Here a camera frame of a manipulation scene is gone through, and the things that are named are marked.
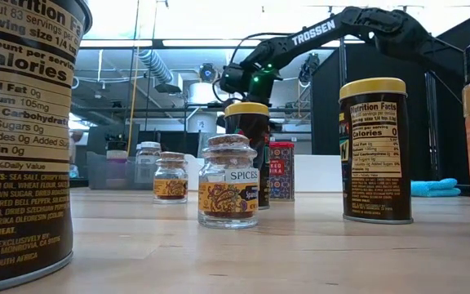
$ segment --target white wall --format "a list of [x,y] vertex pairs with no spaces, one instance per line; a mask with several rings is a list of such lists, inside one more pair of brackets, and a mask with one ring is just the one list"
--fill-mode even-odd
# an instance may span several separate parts
[[[188,188],[198,189],[198,173],[203,159],[186,155]],[[295,192],[342,192],[342,170],[339,155],[295,155]]]

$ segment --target red spice tin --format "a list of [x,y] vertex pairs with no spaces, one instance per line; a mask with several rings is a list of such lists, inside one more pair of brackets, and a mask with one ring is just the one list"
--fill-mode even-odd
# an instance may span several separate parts
[[272,200],[295,201],[295,145],[269,143],[269,185]]

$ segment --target ventilation duct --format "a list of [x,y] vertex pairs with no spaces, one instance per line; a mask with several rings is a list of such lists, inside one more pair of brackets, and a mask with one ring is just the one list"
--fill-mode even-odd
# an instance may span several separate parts
[[140,62],[152,73],[159,82],[155,90],[159,93],[181,93],[183,79],[178,73],[172,73],[162,62],[161,57],[154,50],[143,50],[138,55]]
[[160,83],[171,82],[171,71],[154,50],[143,50],[137,57]]

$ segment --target glass spice jar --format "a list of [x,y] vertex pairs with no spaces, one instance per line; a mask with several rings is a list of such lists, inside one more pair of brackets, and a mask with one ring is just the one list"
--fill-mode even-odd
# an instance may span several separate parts
[[238,134],[214,136],[203,151],[199,172],[198,221],[216,229],[243,229],[257,225],[259,170],[257,152]]
[[186,203],[188,201],[188,173],[184,154],[161,152],[153,176],[153,202],[157,204]]

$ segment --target yellow spice label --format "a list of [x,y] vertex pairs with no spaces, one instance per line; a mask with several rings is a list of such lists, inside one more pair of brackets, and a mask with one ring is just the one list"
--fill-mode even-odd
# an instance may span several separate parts
[[157,196],[183,196],[188,192],[188,180],[153,181],[153,193]]
[[259,209],[259,183],[201,183],[199,209],[204,212],[254,212]]

